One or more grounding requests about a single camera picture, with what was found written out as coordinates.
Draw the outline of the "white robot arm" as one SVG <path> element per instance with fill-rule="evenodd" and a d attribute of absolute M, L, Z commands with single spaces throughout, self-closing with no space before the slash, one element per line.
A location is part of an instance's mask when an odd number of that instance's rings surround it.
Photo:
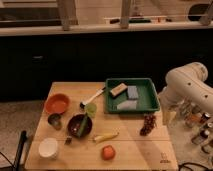
<path fill-rule="evenodd" d="M 174 108 L 185 99 L 213 114 L 213 88 L 204 83 L 207 77 L 208 70 L 200 62 L 174 68 L 166 74 L 166 86 L 159 94 L 164 125 L 172 118 Z"/>

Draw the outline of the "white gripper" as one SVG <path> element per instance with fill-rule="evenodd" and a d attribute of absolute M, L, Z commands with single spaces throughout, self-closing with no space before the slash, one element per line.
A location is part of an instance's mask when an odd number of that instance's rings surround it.
<path fill-rule="evenodd" d="M 165 104 L 161 104 L 162 109 L 162 123 L 168 125 L 172 118 L 173 109 Z"/>

